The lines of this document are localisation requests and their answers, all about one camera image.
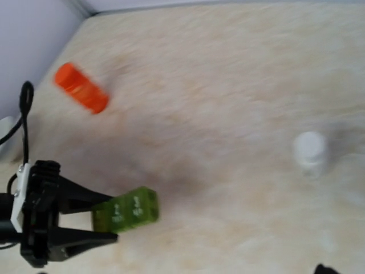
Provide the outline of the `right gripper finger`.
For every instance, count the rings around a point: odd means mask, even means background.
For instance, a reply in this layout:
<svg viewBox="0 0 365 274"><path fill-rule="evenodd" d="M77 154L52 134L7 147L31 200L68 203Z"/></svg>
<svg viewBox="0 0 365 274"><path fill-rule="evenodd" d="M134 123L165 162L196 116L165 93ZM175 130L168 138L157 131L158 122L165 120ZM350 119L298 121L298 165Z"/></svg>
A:
<svg viewBox="0 0 365 274"><path fill-rule="evenodd" d="M335 269L318 264L314 270L314 274L339 274Z"/></svg>

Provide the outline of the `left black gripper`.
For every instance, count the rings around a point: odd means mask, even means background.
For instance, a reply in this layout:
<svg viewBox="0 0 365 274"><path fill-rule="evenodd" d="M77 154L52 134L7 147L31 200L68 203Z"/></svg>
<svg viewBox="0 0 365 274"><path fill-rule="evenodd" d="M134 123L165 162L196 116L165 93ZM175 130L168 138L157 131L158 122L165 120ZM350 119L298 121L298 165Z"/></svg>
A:
<svg viewBox="0 0 365 274"><path fill-rule="evenodd" d="M1 193L1 249L19 244L21 256L34 268L43 268L51 261L65 261L118 240L115 233L59 227L59 212L90 212L94 206L113 198L59 174L60 164L51 160L39 160L30 168L22 207L22 233L10 221L14 195Z"/></svg>

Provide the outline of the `green weekly pill organizer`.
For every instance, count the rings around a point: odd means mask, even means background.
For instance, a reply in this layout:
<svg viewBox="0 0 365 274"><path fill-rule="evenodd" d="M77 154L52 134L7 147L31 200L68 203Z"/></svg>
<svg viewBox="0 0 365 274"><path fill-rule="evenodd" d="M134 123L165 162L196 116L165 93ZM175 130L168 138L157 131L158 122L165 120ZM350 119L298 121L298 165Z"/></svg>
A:
<svg viewBox="0 0 365 274"><path fill-rule="evenodd" d="M159 219L157 192L139 187L93 207L92 228L96 232L120 233Z"/></svg>

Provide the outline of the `orange pill bottle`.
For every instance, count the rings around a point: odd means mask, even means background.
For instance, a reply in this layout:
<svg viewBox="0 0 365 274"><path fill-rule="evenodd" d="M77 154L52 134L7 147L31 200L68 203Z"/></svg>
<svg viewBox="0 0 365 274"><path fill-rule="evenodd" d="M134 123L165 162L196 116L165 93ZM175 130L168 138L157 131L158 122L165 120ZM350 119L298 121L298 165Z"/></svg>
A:
<svg viewBox="0 0 365 274"><path fill-rule="evenodd" d="M58 68L54 83L93 114L102 112L110 101L110 96L72 62Z"/></svg>

